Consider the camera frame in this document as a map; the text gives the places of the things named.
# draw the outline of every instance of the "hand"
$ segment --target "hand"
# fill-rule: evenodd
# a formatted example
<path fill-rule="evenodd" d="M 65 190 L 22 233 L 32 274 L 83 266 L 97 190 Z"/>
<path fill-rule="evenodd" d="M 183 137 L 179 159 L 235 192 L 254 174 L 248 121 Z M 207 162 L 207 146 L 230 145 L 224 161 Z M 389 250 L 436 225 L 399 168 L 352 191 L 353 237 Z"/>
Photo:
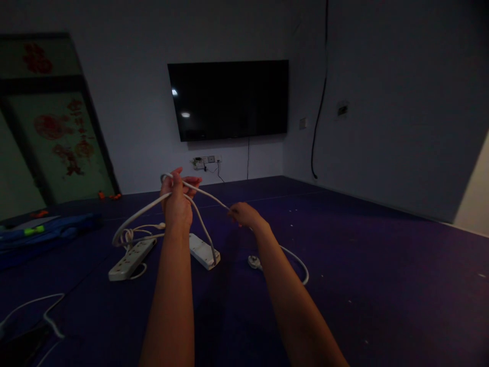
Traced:
<path fill-rule="evenodd" d="M 260 213 L 246 203 L 236 203 L 231 206 L 228 216 L 233 218 L 233 223 L 238 222 L 240 227 L 245 226 L 253 229 L 262 223 L 266 223 Z"/>
<path fill-rule="evenodd" d="M 175 173 L 182 173 L 183 171 L 183 168 L 182 167 L 178 167 L 176 170 L 174 170 L 172 172 L 172 175 L 175 176 Z M 201 177 L 190 177 L 190 176 L 187 176 L 187 177 L 182 177 L 182 181 L 183 182 L 186 182 L 196 188 L 199 187 L 200 183 L 202 182 L 202 178 Z M 163 196 L 164 194 L 167 194 L 169 192 L 172 192 L 172 186 L 173 186 L 173 180 L 170 178 L 170 177 L 165 177 L 163 183 L 161 184 L 161 190 L 159 192 L 159 195 L 160 196 Z M 189 189 L 187 186 L 184 186 L 183 187 L 183 193 L 188 195 L 191 199 L 194 198 L 195 194 L 197 193 L 197 191 L 195 190 L 192 190 L 192 189 Z M 168 199 L 165 199 L 161 202 L 161 208 L 163 209 L 163 213 L 165 214 L 165 207 L 167 205 L 167 201 Z"/>
<path fill-rule="evenodd" d="M 202 182 L 200 177 L 180 177 L 182 168 L 177 168 L 172 172 L 173 179 L 166 177 L 161 185 L 160 196 L 171 192 L 172 195 L 163 200 L 161 206 L 163 208 L 163 213 L 165 214 L 165 220 L 168 229 L 179 228 L 182 226 L 184 231 L 190 231 L 190 226 L 192 224 L 192 208 L 190 201 L 188 201 L 183 194 L 188 195 L 193 198 L 196 194 L 195 190 L 189 189 L 183 186 L 183 181 L 199 187 Z"/>

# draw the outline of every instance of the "white plug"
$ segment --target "white plug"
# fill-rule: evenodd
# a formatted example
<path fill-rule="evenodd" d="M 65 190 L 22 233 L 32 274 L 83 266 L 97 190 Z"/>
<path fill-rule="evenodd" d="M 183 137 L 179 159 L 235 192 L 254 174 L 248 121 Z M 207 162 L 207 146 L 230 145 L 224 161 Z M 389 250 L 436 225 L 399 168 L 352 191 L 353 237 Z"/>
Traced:
<path fill-rule="evenodd" d="M 263 271 L 260 259 L 256 256 L 252 256 L 252 255 L 248 256 L 248 265 L 250 265 L 253 269 L 259 269 Z"/>

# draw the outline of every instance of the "television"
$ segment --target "television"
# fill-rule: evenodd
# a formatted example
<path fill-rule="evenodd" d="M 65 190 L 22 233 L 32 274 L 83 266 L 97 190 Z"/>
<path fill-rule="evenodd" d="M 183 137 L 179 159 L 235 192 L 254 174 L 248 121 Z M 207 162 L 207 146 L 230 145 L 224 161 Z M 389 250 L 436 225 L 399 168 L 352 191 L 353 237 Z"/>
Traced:
<path fill-rule="evenodd" d="M 287 132 L 288 61 L 168 64 L 180 140 Z"/>

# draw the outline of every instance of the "doorframe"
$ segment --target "doorframe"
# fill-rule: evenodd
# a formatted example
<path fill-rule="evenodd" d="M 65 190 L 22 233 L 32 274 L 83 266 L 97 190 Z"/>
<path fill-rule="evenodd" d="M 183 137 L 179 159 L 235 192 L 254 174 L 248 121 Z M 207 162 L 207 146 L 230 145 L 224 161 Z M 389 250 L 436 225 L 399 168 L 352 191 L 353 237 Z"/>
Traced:
<path fill-rule="evenodd" d="M 67 33 L 49 33 L 49 34 L 35 34 L 35 35 L 0 35 L 1 40 L 32 40 L 32 39 L 52 39 L 52 38 L 68 38 L 71 40 Z M 39 162 L 37 161 L 34 153 L 31 151 L 28 141 L 25 138 L 25 133 L 20 127 L 14 111 L 7 102 L 7 97 L 18 94 L 48 94 L 48 93 L 81 93 L 85 107 L 92 123 L 95 138 L 97 140 L 100 152 L 102 154 L 103 162 L 107 169 L 109 179 L 115 193 L 120 193 L 119 184 L 117 183 L 116 176 L 114 174 L 114 166 L 110 159 L 107 145 L 100 128 L 100 123 L 93 106 L 93 101 L 90 95 L 87 81 L 85 77 L 80 75 L 67 75 L 67 76 L 42 76 L 32 78 L 15 78 L 15 79 L 1 79 L 0 78 L 0 112 L 3 114 L 7 126 L 9 127 L 15 142 L 20 149 L 22 157 L 24 158 L 27 166 L 33 176 L 37 188 L 39 189 L 42 198 L 44 199 L 46 206 L 56 204 L 54 196 L 47 184 L 46 177 L 42 173 Z"/>

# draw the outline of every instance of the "red decoration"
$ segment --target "red decoration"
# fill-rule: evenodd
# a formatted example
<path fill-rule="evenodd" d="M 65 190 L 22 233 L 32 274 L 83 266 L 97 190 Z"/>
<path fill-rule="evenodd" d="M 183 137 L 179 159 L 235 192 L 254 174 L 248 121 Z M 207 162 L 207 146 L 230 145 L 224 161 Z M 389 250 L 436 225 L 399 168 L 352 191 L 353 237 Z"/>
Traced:
<path fill-rule="evenodd" d="M 66 166 L 66 175 L 71 176 L 73 173 L 83 176 L 85 173 L 78 166 L 75 154 L 71 151 L 71 148 L 65 148 L 61 144 L 57 144 L 52 152 L 62 159 L 63 164 Z"/>
<path fill-rule="evenodd" d="M 90 161 L 90 157 L 93 156 L 95 149 L 93 145 L 86 140 L 80 141 L 75 145 L 75 153 L 80 158 L 86 158 Z"/>
<path fill-rule="evenodd" d="M 52 62 L 44 55 L 44 50 L 37 43 L 25 43 L 24 49 L 27 55 L 22 59 L 27 64 L 27 69 L 37 74 L 51 74 Z"/>
<path fill-rule="evenodd" d="M 68 105 L 68 108 L 72 111 L 72 112 L 75 112 L 75 111 L 79 111 L 82 109 L 82 106 L 83 106 L 83 102 L 79 101 L 79 100 L 76 100 L 76 99 L 72 99 L 70 104 Z"/>
<path fill-rule="evenodd" d="M 34 119 L 34 128 L 37 133 L 47 140 L 56 140 L 67 131 L 65 127 L 66 116 L 41 115 Z"/>

